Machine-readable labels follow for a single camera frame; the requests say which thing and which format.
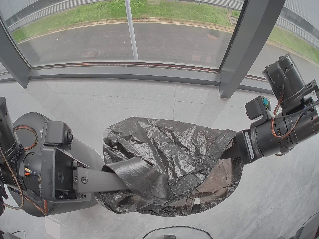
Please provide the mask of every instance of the road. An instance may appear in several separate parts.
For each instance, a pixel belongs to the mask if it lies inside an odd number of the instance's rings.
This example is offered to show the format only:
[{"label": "road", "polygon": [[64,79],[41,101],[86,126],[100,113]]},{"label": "road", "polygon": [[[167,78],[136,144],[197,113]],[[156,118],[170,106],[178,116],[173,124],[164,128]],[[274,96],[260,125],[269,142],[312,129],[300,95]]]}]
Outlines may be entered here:
[{"label": "road", "polygon": [[[207,28],[135,23],[139,60],[196,64],[218,68],[231,33]],[[34,38],[19,44],[32,66],[75,61],[133,60],[127,24],[81,27]],[[265,44],[249,74],[262,76],[266,65],[287,52]],[[293,55],[304,80],[319,79],[319,67]]]}]

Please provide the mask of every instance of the label sticker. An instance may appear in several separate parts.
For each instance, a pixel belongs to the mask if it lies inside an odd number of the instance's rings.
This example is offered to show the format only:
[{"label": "label sticker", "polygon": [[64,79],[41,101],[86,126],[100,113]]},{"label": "label sticker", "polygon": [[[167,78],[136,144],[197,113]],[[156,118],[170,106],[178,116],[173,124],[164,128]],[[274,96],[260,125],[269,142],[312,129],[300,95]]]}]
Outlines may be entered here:
[{"label": "label sticker", "polygon": [[245,132],[245,137],[246,137],[246,141],[247,141],[250,157],[251,157],[251,159],[254,159],[255,156],[254,156],[254,152],[253,152],[253,147],[252,147],[252,145],[250,143],[249,135],[248,135],[247,132]]}]

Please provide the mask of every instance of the metal bracket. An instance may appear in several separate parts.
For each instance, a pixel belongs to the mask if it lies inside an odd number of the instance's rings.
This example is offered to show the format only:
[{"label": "metal bracket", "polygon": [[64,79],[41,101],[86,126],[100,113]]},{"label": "metal bracket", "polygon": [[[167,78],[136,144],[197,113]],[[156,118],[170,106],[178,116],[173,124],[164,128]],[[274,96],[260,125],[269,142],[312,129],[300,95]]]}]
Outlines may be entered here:
[{"label": "metal bracket", "polygon": [[115,173],[77,167],[73,172],[73,188],[77,193],[110,192],[129,189]]}]

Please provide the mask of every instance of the green lawn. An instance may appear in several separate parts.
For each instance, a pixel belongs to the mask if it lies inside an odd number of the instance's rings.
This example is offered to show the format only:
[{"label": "green lawn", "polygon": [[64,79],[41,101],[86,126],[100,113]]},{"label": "green lawn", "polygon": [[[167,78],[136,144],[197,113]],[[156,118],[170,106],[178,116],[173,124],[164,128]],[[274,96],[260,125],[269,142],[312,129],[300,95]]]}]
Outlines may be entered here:
[{"label": "green lawn", "polygon": [[[165,17],[187,20],[199,20],[230,26],[227,9],[199,4],[161,0],[158,5],[148,4],[147,0],[130,0],[133,17]],[[124,0],[101,1],[78,6],[68,11],[46,16],[22,28],[13,31],[16,41],[45,33],[50,29],[70,26],[84,21],[126,18]]]},{"label": "green lawn", "polygon": [[319,50],[290,31],[275,26],[269,36],[269,40],[281,43],[319,64]]}]

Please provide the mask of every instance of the wrinkled plastic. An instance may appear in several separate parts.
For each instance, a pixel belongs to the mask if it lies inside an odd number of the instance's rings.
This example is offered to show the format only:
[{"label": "wrinkled plastic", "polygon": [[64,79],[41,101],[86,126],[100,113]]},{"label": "wrinkled plastic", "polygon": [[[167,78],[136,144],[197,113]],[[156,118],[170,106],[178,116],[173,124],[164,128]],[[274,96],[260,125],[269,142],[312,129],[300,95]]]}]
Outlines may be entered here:
[{"label": "wrinkled plastic", "polygon": [[[103,134],[103,171],[130,190],[96,193],[115,213],[185,216],[214,207],[237,187],[240,158],[219,160],[235,132],[173,120],[130,117]],[[200,205],[194,205],[194,199]]]}]

